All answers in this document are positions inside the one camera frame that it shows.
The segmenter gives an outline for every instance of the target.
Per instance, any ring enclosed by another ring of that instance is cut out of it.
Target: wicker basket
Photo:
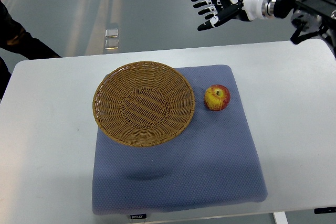
[[[194,92],[175,69],[151,61],[122,66],[100,83],[93,114],[111,139],[148,147],[178,136],[195,110]]]

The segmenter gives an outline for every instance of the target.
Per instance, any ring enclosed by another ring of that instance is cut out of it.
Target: gray floor
[[[222,27],[198,32],[203,18],[190,0],[2,1],[15,20],[63,57],[283,41],[289,40],[295,30],[288,17],[250,23],[231,20]],[[119,29],[118,49],[104,49],[107,28]],[[26,60],[2,49],[0,55],[10,71]],[[335,214],[314,215],[313,210],[286,214],[290,224],[336,222]],[[267,214],[184,223],[275,222],[272,214]]]

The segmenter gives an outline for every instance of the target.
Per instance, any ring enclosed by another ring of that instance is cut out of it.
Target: red apple
[[[204,94],[205,106],[214,111],[225,109],[230,101],[230,92],[227,87],[216,84],[211,85]]]

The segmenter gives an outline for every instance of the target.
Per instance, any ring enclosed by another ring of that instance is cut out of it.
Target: black clothing
[[[33,38],[23,26],[12,19],[6,6],[0,1],[0,47],[25,56],[29,60],[60,58],[40,40]],[[11,73],[0,57],[0,99],[8,85]]]

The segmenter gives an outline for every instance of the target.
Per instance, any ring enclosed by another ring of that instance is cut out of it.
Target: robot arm
[[[207,21],[198,27],[206,30],[218,27],[230,19],[252,21],[255,18],[285,18],[292,11],[291,22],[296,27],[291,41],[298,44],[314,36],[329,43],[336,56],[336,0],[192,0]]]

